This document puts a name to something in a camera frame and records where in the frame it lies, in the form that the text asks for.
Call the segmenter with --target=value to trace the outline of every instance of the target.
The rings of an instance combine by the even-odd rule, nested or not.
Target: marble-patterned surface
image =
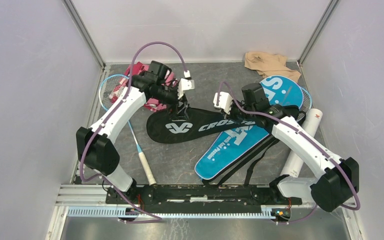
[[[109,76],[122,74],[128,65],[112,65]],[[183,67],[180,63],[168,64],[177,76],[183,75]],[[255,71],[244,67],[243,62],[222,62],[222,63],[187,63],[192,78],[195,80],[195,90],[186,93],[190,105],[194,108],[214,110],[213,97],[217,91],[219,82],[226,80],[232,86],[236,96],[242,99],[241,87],[249,83],[260,82],[263,78]],[[288,62],[287,67],[298,70],[296,62]],[[305,87],[304,78],[298,84]],[[217,134],[202,137],[193,141],[179,144],[161,144],[152,141],[146,131],[146,121],[151,111],[147,109],[138,110],[131,119],[137,140],[146,155],[153,175],[159,184],[201,184],[200,178],[194,171],[195,164],[200,157],[208,150],[216,139]],[[322,141],[320,131],[315,138]],[[117,151],[120,153],[120,164],[124,170],[132,176],[138,184],[146,184],[147,179],[140,163],[138,152],[129,126],[126,125],[121,131],[115,143]],[[278,143],[271,147],[264,159],[260,160],[254,168],[254,173],[250,181],[251,184],[268,184],[278,177],[290,149],[283,143]],[[244,182],[247,165],[236,172],[226,183],[241,184]],[[90,169],[85,170],[85,175],[93,174]],[[300,176],[311,177],[313,174],[304,165]]]

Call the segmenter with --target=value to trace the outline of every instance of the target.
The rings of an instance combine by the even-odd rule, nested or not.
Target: racket handle
[[[143,170],[145,170],[146,178],[148,179],[148,183],[150,186],[157,184],[155,181],[154,175],[152,174],[150,165],[148,164],[147,158],[143,151],[139,152],[139,159],[142,163]]]
[[[304,129],[310,136],[314,137],[320,121],[322,120],[323,112],[319,109],[311,108],[306,115],[305,121],[302,124],[302,129]],[[291,177],[298,178],[303,164],[304,161],[295,152],[290,151],[280,175],[287,174]]]

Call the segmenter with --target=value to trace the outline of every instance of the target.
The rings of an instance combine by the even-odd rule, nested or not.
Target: beige cloth
[[[245,54],[245,68],[256,70],[263,78],[280,75],[297,83],[301,73],[287,68],[285,66],[287,60],[287,57],[279,54],[250,51]]]

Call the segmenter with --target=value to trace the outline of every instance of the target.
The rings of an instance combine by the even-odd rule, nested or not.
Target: white panel
[[[106,62],[130,62],[146,43],[188,62],[241,61],[265,51],[297,59],[329,0],[73,0]],[[142,61],[176,61],[151,47]]]
[[[60,0],[0,0],[0,240],[45,238],[100,68]]]
[[[360,165],[365,239],[384,239],[384,1],[341,1],[304,74],[328,147]]]

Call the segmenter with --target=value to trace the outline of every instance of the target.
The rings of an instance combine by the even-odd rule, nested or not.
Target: metal corner post
[[[89,46],[89,49],[92,51],[93,56],[95,57],[97,63],[101,66],[102,69],[105,68],[105,61],[102,58],[101,54],[99,53],[97,46],[94,44],[94,41],[91,38],[91,35],[89,34],[88,30],[86,29],[85,24],[83,23],[82,19],[80,18],[79,13],[76,10],[76,7],[73,4],[72,0],[62,0],[65,7],[67,8],[68,13],[70,13],[71,18],[73,19],[75,25],[77,26],[78,30],[80,31],[80,34],[83,36],[84,40],[86,41],[87,45]]]
[[[311,49],[313,48],[314,44],[316,43],[323,29],[325,28],[326,23],[328,22],[329,18],[331,17],[333,11],[335,10],[339,2],[340,0],[330,0],[329,4],[326,7],[326,10],[320,18],[320,21],[318,21],[317,26],[315,27],[310,39],[308,40],[304,51],[302,51],[301,56],[298,59],[299,64],[302,64],[308,57]]]

